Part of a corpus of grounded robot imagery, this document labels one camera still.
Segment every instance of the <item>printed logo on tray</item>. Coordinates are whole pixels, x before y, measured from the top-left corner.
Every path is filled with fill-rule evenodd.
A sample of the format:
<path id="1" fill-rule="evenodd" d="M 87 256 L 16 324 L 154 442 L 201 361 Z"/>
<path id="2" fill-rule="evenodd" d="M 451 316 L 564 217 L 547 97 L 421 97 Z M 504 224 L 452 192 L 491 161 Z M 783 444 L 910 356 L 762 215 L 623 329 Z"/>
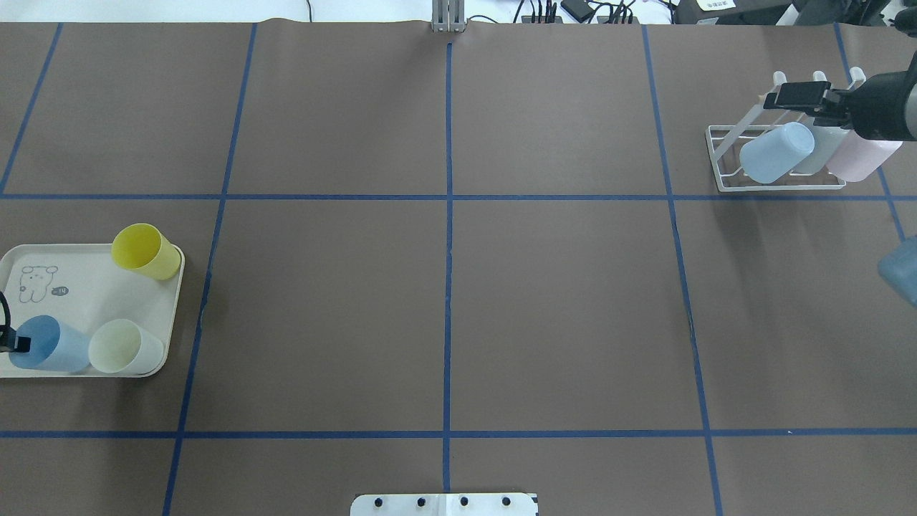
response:
<path id="1" fill-rule="evenodd" d="M 40 303 L 48 295 L 48 288 L 58 272 L 55 265 L 27 265 L 22 268 L 19 277 L 19 302 Z M 52 296 L 66 296 L 70 289 L 66 286 L 55 286 L 50 290 Z"/>

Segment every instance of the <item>power adapter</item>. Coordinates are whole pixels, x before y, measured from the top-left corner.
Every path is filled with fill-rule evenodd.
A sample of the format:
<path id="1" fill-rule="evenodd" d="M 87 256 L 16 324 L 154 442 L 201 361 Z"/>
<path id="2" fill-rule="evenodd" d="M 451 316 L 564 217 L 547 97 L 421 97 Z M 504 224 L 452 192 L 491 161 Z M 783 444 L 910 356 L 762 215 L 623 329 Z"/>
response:
<path id="1" fill-rule="evenodd" d="M 563 0 L 560 6 L 564 8 L 573 19 L 582 23 L 595 14 L 595 9 L 589 7 L 584 0 Z"/>

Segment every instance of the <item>metal bracket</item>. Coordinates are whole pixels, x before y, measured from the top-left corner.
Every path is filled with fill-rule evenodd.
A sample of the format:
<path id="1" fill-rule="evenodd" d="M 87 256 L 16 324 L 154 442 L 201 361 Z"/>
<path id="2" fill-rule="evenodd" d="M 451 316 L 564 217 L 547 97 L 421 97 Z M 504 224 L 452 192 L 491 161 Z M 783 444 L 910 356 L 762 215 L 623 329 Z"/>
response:
<path id="1" fill-rule="evenodd" d="M 433 0 L 434 32 L 465 30 L 465 0 Z"/>

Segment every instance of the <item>white mounting plate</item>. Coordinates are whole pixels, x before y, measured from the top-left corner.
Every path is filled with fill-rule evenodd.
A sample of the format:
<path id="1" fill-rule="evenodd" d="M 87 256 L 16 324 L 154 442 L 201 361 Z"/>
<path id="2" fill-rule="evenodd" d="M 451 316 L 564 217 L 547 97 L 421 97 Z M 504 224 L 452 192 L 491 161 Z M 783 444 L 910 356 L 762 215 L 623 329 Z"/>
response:
<path id="1" fill-rule="evenodd" d="M 846 186 L 847 182 L 836 175 L 828 173 L 823 168 L 820 172 L 812 175 L 794 175 L 792 171 L 784 174 L 780 179 L 770 185 L 762 185 L 754 179 L 739 173 L 735 176 L 729 176 L 732 171 L 739 167 L 739 150 L 747 142 L 757 136 L 773 129 L 770 126 L 748 126 L 739 139 L 733 144 L 723 158 L 717 162 L 713 158 L 715 141 L 723 138 L 725 133 L 729 132 L 735 126 L 708 126 L 704 131 L 707 140 L 707 153 L 710 156 L 710 165 L 713 167 L 713 179 L 716 181 L 716 187 L 721 192 L 774 192 L 780 190 L 840 190 Z"/>
<path id="2" fill-rule="evenodd" d="M 178 274 L 156 281 L 126 271 L 112 262 L 110 243 L 27 244 L 14 247 L 0 259 L 0 287 L 3 288 L 17 328 L 38 315 L 55 317 L 77 331 L 92 334 L 115 319 L 128 319 L 146 329 L 163 344 L 162 362 L 145 375 L 106 375 L 91 366 L 76 373 L 20 369 L 0 353 L 0 378 L 48 376 L 142 377 L 159 371 L 169 356 L 169 340 L 178 296 L 184 276 L 184 252 Z M 31 283 L 23 267 L 56 267 L 47 281 Z"/>
<path id="3" fill-rule="evenodd" d="M 503 505 L 503 499 L 510 501 Z M 423 499 L 423 506 L 418 500 Z M 468 502 L 462 505 L 462 499 Z M 350 516 L 537 516 L 538 495 L 528 493 L 450 493 L 362 495 Z"/>

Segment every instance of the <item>yellow cup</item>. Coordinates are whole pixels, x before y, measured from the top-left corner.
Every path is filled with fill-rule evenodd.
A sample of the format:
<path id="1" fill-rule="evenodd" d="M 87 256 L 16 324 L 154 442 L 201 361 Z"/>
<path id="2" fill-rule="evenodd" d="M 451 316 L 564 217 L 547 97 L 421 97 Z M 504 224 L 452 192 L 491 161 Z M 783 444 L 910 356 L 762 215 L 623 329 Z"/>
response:
<path id="1" fill-rule="evenodd" d="M 127 226 L 112 242 L 115 265 L 132 273 L 166 280 L 178 273 L 182 256 L 165 236 L 149 224 Z"/>

